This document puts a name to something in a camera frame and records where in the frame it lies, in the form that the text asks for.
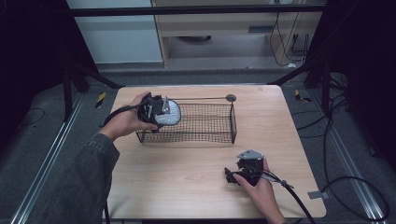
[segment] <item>wall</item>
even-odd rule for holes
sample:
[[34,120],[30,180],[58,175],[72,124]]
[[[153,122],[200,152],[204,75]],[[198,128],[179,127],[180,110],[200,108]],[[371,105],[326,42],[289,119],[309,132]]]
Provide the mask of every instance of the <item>wall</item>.
[[[149,0],[67,0],[70,8],[151,7]],[[153,16],[76,18],[97,64],[162,63]]]

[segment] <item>floor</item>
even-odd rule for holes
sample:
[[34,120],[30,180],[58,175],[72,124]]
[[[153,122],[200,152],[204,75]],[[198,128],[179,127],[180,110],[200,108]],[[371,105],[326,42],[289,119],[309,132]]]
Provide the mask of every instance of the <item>floor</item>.
[[[302,39],[296,41],[295,52],[302,49]],[[170,60],[166,68],[137,68],[134,71],[106,72],[102,75],[127,86],[140,85],[210,85],[210,84],[265,84],[285,76],[293,68],[287,64],[279,65],[271,56],[271,49],[262,35],[212,36],[210,40],[202,37],[183,37],[172,40]],[[346,78],[340,74],[332,74],[347,85]],[[98,130],[98,126],[108,115],[117,90],[112,90],[102,83],[90,79],[91,89],[88,94],[74,91],[74,101],[79,107],[75,120],[60,148],[52,155],[56,161],[49,162],[50,172],[47,180],[35,186],[45,192],[53,180],[62,176],[64,167],[70,162],[81,147],[84,140]],[[326,185],[326,174],[329,179],[339,176],[360,176],[369,181],[381,192],[390,206],[390,216],[385,222],[396,223],[394,189],[396,175],[387,161],[381,157],[373,157],[369,146],[361,134],[359,125],[348,111],[348,104],[343,100],[342,92],[331,90],[334,105],[338,105],[332,116],[332,127],[327,132],[329,119],[321,119],[312,126],[304,128],[323,116],[320,109],[320,86],[306,90],[303,85],[304,74],[282,85],[285,99],[295,126],[300,129],[299,135],[310,162],[318,186]],[[299,90],[304,98],[297,99],[295,90]],[[101,108],[95,108],[98,95],[106,92],[106,99]],[[35,176],[43,161],[51,152],[57,134],[63,129],[63,89],[56,86],[37,95],[32,103],[31,111],[26,115],[22,126],[9,145],[10,151],[0,160],[0,222],[8,223],[15,216],[23,199],[29,196],[29,188],[35,182]],[[351,209],[358,211],[359,216],[367,217],[366,213],[374,211],[384,213],[386,206],[374,189],[362,185],[359,181],[345,180],[332,186],[331,198],[324,200],[327,215],[317,218],[317,223],[372,223],[348,212],[335,200],[334,194]],[[44,203],[37,195],[32,213]],[[183,220],[156,221],[144,220],[145,224],[165,223],[259,223],[262,220]],[[132,220],[116,220],[112,223],[141,223]],[[291,223],[308,223],[306,219],[294,219]]]

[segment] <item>wire mesh basket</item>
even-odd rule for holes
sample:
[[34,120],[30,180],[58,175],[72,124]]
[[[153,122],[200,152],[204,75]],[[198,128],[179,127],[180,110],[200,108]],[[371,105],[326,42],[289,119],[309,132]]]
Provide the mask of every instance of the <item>wire mesh basket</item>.
[[236,122],[233,101],[230,104],[223,105],[178,105],[181,112],[180,122],[175,126],[163,126],[158,133],[152,133],[151,131],[136,132],[140,143],[206,141],[233,144],[235,142]]

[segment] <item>hand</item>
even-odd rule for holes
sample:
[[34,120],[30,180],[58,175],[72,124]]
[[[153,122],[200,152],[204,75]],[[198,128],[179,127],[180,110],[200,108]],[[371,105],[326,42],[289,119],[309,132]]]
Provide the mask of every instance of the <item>hand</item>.
[[[138,105],[143,98],[149,94],[145,91],[137,95],[129,105]],[[158,127],[152,123],[145,123],[138,119],[137,109],[122,112],[111,119],[108,124],[103,127],[99,133],[106,135],[113,142],[121,136],[128,135],[138,130],[157,130]]]
[[[269,171],[267,160],[264,158],[263,168]],[[245,189],[253,204],[267,219],[270,224],[286,222],[276,202],[274,190],[271,182],[260,178],[255,187],[251,186],[241,175],[234,175],[234,178]]]

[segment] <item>cloth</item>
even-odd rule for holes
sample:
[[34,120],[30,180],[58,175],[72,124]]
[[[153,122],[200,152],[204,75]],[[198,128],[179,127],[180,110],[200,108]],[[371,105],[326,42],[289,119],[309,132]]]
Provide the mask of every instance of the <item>cloth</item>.
[[95,134],[78,153],[47,193],[46,205],[28,218],[28,223],[102,223],[111,188],[114,166],[119,159],[111,140]]

